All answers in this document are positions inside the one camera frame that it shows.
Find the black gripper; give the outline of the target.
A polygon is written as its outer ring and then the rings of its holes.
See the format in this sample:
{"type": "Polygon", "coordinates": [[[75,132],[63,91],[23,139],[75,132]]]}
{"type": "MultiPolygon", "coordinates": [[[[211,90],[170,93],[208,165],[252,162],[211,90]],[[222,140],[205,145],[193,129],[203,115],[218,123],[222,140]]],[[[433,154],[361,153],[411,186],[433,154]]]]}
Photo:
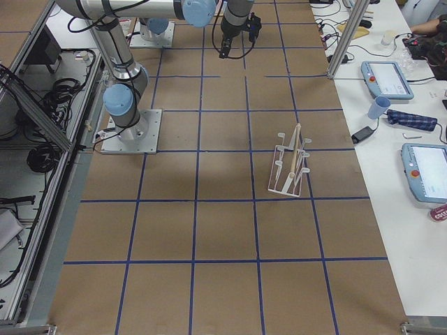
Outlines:
{"type": "Polygon", "coordinates": [[[238,36],[244,27],[244,22],[229,22],[223,19],[221,22],[222,41],[221,49],[219,51],[219,58],[226,59],[231,51],[233,39],[238,36]]]}

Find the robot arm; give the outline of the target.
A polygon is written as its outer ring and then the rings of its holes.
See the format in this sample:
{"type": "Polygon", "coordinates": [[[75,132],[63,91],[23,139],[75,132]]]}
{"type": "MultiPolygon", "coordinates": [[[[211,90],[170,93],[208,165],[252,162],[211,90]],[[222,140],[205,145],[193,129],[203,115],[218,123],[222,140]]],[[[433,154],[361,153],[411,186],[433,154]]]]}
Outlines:
{"type": "Polygon", "coordinates": [[[58,1],[58,6],[87,21],[96,46],[108,66],[115,83],[106,88],[103,106],[110,115],[114,134],[99,140],[104,154],[154,154],[161,126],[161,110],[139,110],[138,103],[148,83],[148,74],[131,53],[119,23],[121,17],[146,20],[171,19],[188,22],[191,26],[207,26],[217,11],[223,12],[222,42],[219,57],[227,59],[233,39],[241,32],[249,34],[255,43],[262,24],[252,12],[253,1],[58,1]]]}

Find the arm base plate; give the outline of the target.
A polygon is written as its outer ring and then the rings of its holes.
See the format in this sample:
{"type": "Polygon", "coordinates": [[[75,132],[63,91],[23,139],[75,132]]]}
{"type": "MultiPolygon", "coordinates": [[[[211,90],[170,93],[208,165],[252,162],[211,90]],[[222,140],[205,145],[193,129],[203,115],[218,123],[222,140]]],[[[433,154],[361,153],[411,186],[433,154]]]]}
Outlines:
{"type": "Polygon", "coordinates": [[[137,21],[130,35],[131,48],[171,48],[175,23],[167,19],[137,21]]]}
{"type": "Polygon", "coordinates": [[[140,120],[120,135],[120,128],[101,136],[102,154],[155,154],[157,151],[162,110],[141,110],[140,120]]]}

